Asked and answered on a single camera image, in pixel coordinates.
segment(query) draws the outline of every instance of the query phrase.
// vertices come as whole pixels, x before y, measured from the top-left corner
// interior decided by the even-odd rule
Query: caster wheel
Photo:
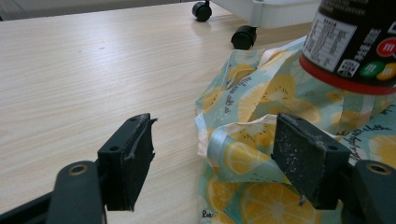
[[[198,2],[192,8],[192,14],[198,21],[207,21],[212,15],[212,8],[210,8],[209,2]]]
[[[250,49],[256,41],[256,28],[251,26],[241,26],[233,34],[231,43],[235,49]]]

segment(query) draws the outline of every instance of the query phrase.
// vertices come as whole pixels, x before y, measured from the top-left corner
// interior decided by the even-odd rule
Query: black plastic part
[[[395,169],[377,161],[359,161],[352,182],[367,223],[395,223]]]
[[[198,21],[207,21],[212,16],[212,8],[210,8],[209,1],[198,2],[192,7],[192,15]]]
[[[341,223],[342,224],[367,224],[364,216],[357,216],[356,214],[352,213],[346,207],[343,207],[341,213]]]
[[[231,43],[235,49],[250,49],[256,42],[257,28],[244,25],[239,27],[233,37],[231,38]]]
[[[46,223],[106,223],[94,162],[75,162],[59,172]]]
[[[102,197],[108,211],[134,210],[154,158],[151,125],[142,114],[126,120],[98,151]]]
[[[273,159],[316,209],[335,209],[337,176],[348,165],[349,154],[308,121],[278,114]]]
[[[50,207],[50,197],[51,193],[45,194],[0,215],[0,223],[44,224]]]

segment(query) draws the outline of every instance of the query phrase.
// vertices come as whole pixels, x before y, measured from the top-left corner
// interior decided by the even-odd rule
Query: fabric cloth
[[[396,167],[395,147],[388,147],[396,145],[396,124],[380,123],[392,115],[393,107],[381,111],[396,94],[343,91],[312,77],[298,61],[304,39],[234,50],[196,101],[198,154],[205,158],[201,223],[340,223],[341,203],[333,211],[299,205],[300,195],[271,159],[279,112],[340,140],[351,148],[352,164],[370,159]]]

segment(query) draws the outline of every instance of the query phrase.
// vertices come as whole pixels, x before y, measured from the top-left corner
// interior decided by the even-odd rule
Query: screw hole
[[[329,146],[329,149],[331,149],[331,150],[338,150],[338,147],[335,147],[335,146]]]
[[[69,169],[69,175],[82,175],[88,170],[88,166],[79,164]]]
[[[118,151],[118,150],[119,150],[119,147],[111,147],[109,150],[110,150],[110,151]]]
[[[389,170],[387,167],[381,165],[381,164],[367,164],[367,167],[374,173],[380,174],[380,175],[390,175],[391,170]]]

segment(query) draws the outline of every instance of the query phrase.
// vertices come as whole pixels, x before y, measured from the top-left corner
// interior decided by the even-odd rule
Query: table surface
[[[194,3],[0,22],[0,214],[52,191],[59,170],[95,161],[121,124],[149,112],[156,157],[135,211],[109,223],[198,223],[195,100],[247,24]],[[254,49],[307,34],[309,24],[258,29]]]

